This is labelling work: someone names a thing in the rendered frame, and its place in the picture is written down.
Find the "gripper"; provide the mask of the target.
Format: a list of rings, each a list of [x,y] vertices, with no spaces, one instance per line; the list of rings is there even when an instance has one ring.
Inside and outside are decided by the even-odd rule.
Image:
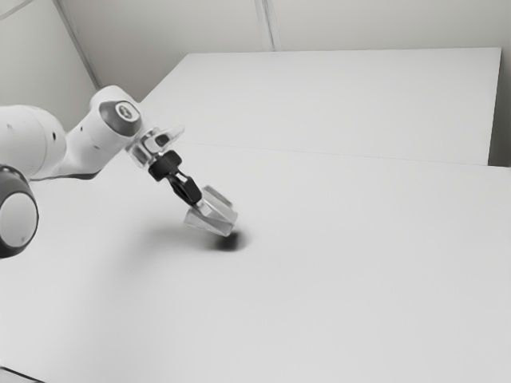
[[[173,191],[188,205],[185,224],[215,235],[229,236],[238,217],[232,202],[210,185],[199,188],[191,176],[180,172],[181,164],[179,154],[170,150],[158,156],[148,172],[157,182],[167,177]]]

